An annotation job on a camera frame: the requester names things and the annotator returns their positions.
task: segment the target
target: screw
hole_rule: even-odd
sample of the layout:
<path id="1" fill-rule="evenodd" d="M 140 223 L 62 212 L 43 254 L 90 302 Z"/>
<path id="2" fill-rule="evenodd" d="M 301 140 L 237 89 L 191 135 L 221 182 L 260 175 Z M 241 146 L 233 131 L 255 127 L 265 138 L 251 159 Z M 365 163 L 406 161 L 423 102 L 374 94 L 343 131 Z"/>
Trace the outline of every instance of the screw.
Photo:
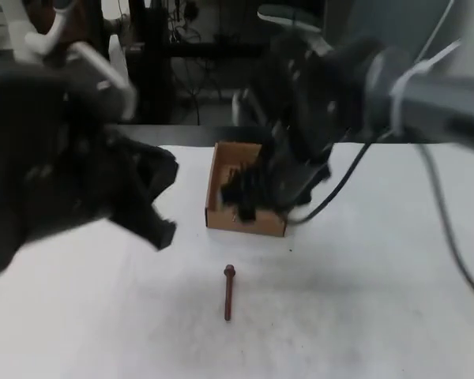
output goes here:
<path id="1" fill-rule="evenodd" d="M 224 270 L 224 275 L 227 277 L 227 297 L 224 301 L 224 319 L 230 321 L 231 319 L 231 290 L 234 285 L 235 268 L 228 265 Z"/>

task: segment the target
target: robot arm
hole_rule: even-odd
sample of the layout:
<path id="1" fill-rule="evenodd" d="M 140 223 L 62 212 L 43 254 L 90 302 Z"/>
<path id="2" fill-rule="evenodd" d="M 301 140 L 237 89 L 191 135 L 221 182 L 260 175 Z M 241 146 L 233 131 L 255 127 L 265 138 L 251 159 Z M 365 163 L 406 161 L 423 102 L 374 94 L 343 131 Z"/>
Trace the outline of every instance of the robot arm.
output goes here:
<path id="1" fill-rule="evenodd" d="M 332 50 L 309 35 L 281 36 L 240 96 L 246 114 L 239 117 L 270 129 L 273 139 L 222 188 L 224 203 L 237 206 L 244 221 L 256 208 L 287 215 L 329 178 L 331 149 L 350 136 L 474 149 L 474 79 L 410 75 L 412 66 L 407 55 L 372 40 Z"/>
<path id="2" fill-rule="evenodd" d="M 76 0 L 54 0 L 55 20 L 49 32 L 39 34 L 37 32 L 28 33 L 24 39 L 29 49 L 36 54 L 46 56 L 53 51 L 62 36 L 65 26 L 70 17 L 70 11 L 75 6 Z"/>

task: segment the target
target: bolt head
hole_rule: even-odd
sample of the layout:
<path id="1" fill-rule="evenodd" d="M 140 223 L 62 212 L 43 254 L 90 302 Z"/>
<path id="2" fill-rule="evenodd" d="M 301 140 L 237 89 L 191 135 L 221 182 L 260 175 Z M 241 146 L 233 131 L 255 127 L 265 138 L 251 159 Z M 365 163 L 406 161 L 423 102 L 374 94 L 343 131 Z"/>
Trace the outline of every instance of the bolt head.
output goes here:
<path id="1" fill-rule="evenodd" d="M 233 278 L 235 276 L 235 268 L 233 265 L 228 265 L 225 270 L 223 271 L 223 273 L 225 274 L 225 276 L 230 276 L 231 278 Z"/>

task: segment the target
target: black cable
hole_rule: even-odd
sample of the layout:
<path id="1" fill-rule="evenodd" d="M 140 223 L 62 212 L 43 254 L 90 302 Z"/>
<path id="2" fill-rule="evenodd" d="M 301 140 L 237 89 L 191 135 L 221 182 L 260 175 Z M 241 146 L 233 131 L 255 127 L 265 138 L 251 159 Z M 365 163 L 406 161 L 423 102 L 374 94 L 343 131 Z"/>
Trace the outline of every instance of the black cable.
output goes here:
<path id="1" fill-rule="evenodd" d="M 464 260 L 458 249 L 457 240 L 453 233 L 453 225 L 451 223 L 450 216 L 446 207 L 446 198 L 442 191 L 441 180 L 438 173 L 438 168 L 435 164 L 434 157 L 432 156 L 430 150 L 424 144 L 418 144 L 418 151 L 423 158 L 425 163 L 425 168 L 427 169 L 428 177 L 431 182 L 432 189 L 434 191 L 435 203 L 437 205 L 439 218 L 441 219 L 442 229 L 446 242 L 450 249 L 451 256 L 455 261 L 455 265 L 462 274 L 467 285 L 474 291 L 474 277 L 467 269 L 467 266 L 464 263 Z"/>
<path id="2" fill-rule="evenodd" d="M 197 111 L 197 125 L 200 125 L 200 107 L 198 106 L 198 99 L 197 95 L 195 95 L 194 91 L 194 83 L 193 80 L 191 79 L 191 72 L 190 72 L 190 67 L 188 67 L 188 61 L 184 59 L 184 67 L 186 68 L 186 75 L 188 78 L 188 84 L 190 85 L 190 93 L 193 96 L 194 104 L 195 104 L 195 109 Z"/>
<path id="3" fill-rule="evenodd" d="M 200 107 L 198 105 L 198 99 L 197 97 L 195 96 L 195 94 L 193 94 L 193 92 L 181 81 L 181 79 L 179 79 L 179 77 L 174 73 L 172 72 L 173 75 L 174 75 L 174 78 L 175 80 L 178 82 L 178 84 L 182 87 L 182 89 L 184 89 L 186 91 L 186 93 L 190 96 L 191 98 L 191 101 L 193 102 L 194 106 L 195 106 L 195 110 L 197 112 L 197 123 L 198 125 L 200 125 Z"/>
<path id="4" fill-rule="evenodd" d="M 332 200 L 339 194 L 339 192 L 344 188 L 344 186 L 350 179 L 351 175 L 353 174 L 355 169 L 358 167 L 358 164 L 362 160 L 363 156 L 369 150 L 369 148 L 371 147 L 373 143 L 374 141 L 367 142 L 361 148 L 359 153 L 356 155 L 356 158 L 351 163 L 351 166 L 349 166 L 348 170 L 346 171 L 346 174 L 340 180 L 339 184 L 337 184 L 337 186 L 333 189 L 332 193 L 318 207 L 316 207 L 315 210 L 313 210 L 307 216 L 304 216 L 302 219 L 298 219 L 298 220 L 286 219 L 286 223 L 288 225 L 302 225 L 302 224 L 308 223 L 314 217 L 316 217 L 323 209 L 325 209 L 332 202 Z"/>
<path id="5" fill-rule="evenodd" d="M 236 37 L 237 41 L 240 41 L 243 37 L 244 23 L 246 22 L 247 8 L 249 6 L 249 3 L 249 0 L 244 0 L 243 19 L 240 21 L 240 29 Z"/>
<path id="6" fill-rule="evenodd" d="M 123 11 L 121 10 L 121 0 L 118 0 L 119 14 L 121 14 L 121 28 L 123 24 Z"/>

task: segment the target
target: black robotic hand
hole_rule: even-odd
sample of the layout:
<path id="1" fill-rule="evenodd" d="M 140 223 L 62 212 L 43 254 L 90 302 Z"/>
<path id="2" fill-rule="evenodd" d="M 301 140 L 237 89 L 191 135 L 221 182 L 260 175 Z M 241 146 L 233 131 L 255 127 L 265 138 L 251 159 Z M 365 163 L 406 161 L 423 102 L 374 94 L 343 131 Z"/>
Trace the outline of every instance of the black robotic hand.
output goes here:
<path id="1" fill-rule="evenodd" d="M 175 157 L 106 127 L 119 91 L 74 77 L 0 63 L 0 272 L 26 242 L 102 217 L 157 249 L 173 238 L 151 203 L 174 182 Z"/>

